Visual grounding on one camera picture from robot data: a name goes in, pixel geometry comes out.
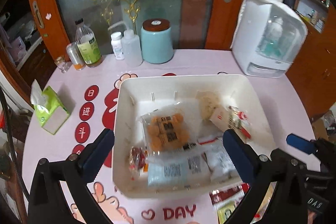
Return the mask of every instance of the wooden cabinet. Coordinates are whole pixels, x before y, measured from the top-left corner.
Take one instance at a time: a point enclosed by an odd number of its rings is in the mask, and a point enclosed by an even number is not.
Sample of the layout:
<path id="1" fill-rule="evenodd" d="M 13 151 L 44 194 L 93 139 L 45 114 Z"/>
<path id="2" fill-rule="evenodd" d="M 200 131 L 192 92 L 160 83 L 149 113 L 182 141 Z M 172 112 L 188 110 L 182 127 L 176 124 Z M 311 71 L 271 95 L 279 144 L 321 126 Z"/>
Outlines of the wooden cabinet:
<path id="1" fill-rule="evenodd" d="M 19 70 L 19 73 L 29 86 L 31 86 L 34 79 L 36 79 L 43 89 L 55 69 L 56 65 L 54 60 L 42 41 L 31 53 Z"/>
<path id="2" fill-rule="evenodd" d="M 286 73 L 309 117 L 325 113 L 336 101 L 336 10 L 331 5 L 322 33 L 309 23 L 307 38 Z"/>

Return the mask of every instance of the table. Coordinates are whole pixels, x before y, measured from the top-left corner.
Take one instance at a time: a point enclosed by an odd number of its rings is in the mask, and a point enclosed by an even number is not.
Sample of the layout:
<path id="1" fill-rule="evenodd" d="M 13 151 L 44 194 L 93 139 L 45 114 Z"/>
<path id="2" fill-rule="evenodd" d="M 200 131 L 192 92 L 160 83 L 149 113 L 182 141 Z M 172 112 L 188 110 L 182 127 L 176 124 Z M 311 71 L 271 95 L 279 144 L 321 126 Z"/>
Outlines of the table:
<path id="1" fill-rule="evenodd" d="M 57 69 L 47 85 L 58 93 L 72 114 L 54 136 L 40 128 L 35 115 L 32 117 L 22 164 L 22 175 L 28 190 L 40 158 L 46 157 L 49 161 L 64 160 L 73 152 L 80 153 L 104 127 L 113 128 L 118 88 L 122 80 L 128 77 L 218 73 L 243 74 L 231 52 L 214 50 L 176 50 L 168 63 L 154 65 L 144 62 L 137 68 L 130 68 L 124 61 L 117 61 L 113 55 L 108 55 L 96 68 L 86 67 L 82 71 L 76 71 L 71 67 L 65 74 Z M 288 78 L 248 76 L 248 79 L 261 101 L 275 143 L 306 162 L 308 169 L 320 170 L 320 162 L 314 156 L 305 155 L 286 144 L 286 136 L 290 133 L 314 139 L 308 116 Z M 94 106 L 93 114 L 82 111 L 87 110 L 84 104 Z M 112 156 L 110 153 L 95 182 L 88 184 L 88 188 L 114 223 L 162 223 L 163 220 L 167 220 L 168 224 L 217 223 L 217 215 L 208 194 L 179 200 L 126 198 L 112 182 Z M 81 220 L 66 184 L 61 184 L 73 215 Z"/>

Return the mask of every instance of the red circle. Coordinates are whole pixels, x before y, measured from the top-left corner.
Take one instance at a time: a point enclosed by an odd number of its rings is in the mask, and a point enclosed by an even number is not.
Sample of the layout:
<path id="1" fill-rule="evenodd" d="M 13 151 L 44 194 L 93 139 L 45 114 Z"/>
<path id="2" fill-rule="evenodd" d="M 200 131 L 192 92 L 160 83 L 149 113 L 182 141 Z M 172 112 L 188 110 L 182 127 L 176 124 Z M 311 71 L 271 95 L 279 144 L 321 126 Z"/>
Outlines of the red circle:
<path id="1" fill-rule="evenodd" d="M 87 121 L 92 117 L 93 112 L 95 111 L 95 106 L 92 102 L 86 102 L 82 107 L 79 109 L 79 118 L 82 121 Z"/>
<path id="2" fill-rule="evenodd" d="M 77 144 L 74 148 L 73 148 L 73 150 L 72 150 L 72 153 L 74 154 L 74 153 L 76 153 L 76 154 L 80 154 L 83 150 L 84 150 L 84 145 L 81 145 L 81 144 Z"/>
<path id="3" fill-rule="evenodd" d="M 87 122 L 81 122 L 75 130 L 75 139 L 78 143 L 85 143 L 90 136 L 90 126 Z"/>
<path id="4" fill-rule="evenodd" d="M 112 150 L 110 151 L 110 153 L 107 155 L 105 161 L 104 161 L 104 165 L 108 168 L 112 168 Z"/>
<path id="5" fill-rule="evenodd" d="M 97 85 L 92 85 L 87 88 L 87 90 L 84 93 L 84 99 L 89 101 L 92 101 L 94 98 L 97 97 L 99 92 L 99 87 Z"/>

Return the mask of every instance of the green tissue box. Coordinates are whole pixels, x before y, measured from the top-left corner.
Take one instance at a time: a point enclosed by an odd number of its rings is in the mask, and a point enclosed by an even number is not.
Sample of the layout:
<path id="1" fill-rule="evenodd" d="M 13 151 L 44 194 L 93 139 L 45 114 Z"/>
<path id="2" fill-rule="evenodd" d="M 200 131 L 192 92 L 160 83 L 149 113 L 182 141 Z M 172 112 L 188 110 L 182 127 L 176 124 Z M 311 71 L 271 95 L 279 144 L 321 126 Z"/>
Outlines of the green tissue box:
<path id="1" fill-rule="evenodd" d="M 69 118 L 70 113 L 50 86 L 42 91 L 42 96 L 45 98 L 44 104 L 34 105 L 35 113 L 41 127 L 54 135 Z"/>

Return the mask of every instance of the black cable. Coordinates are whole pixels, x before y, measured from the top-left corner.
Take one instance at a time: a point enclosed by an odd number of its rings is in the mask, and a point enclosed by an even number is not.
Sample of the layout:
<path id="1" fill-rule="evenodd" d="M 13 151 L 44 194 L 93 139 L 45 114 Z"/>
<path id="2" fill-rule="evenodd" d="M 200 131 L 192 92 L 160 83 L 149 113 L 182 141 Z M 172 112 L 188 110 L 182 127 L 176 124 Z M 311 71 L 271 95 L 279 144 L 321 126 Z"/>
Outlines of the black cable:
<path id="1" fill-rule="evenodd" d="M 15 149 L 14 149 L 14 143 L 13 143 L 12 127 L 11 127 L 11 124 L 10 124 L 10 121 L 9 121 L 8 105 L 7 105 L 6 97 L 5 97 L 1 87 L 0 87 L 0 102 L 1 102 L 3 113 L 4 113 L 4 117 L 5 117 L 5 127 L 6 127 L 6 131 L 7 131 L 7 139 L 8 139 L 8 143 L 9 143 L 9 152 L 10 152 L 10 155 L 12 157 L 13 164 L 14 164 L 14 170 L 15 170 L 15 173 L 16 173 L 16 177 L 18 178 L 18 181 L 19 181 L 19 184 L 20 184 L 21 189 L 23 191 L 23 194 L 25 195 L 26 199 L 29 200 L 28 190 L 26 188 L 25 182 L 23 181 L 22 175 L 19 173 L 19 167 L 18 167 L 18 164 L 17 164 Z"/>

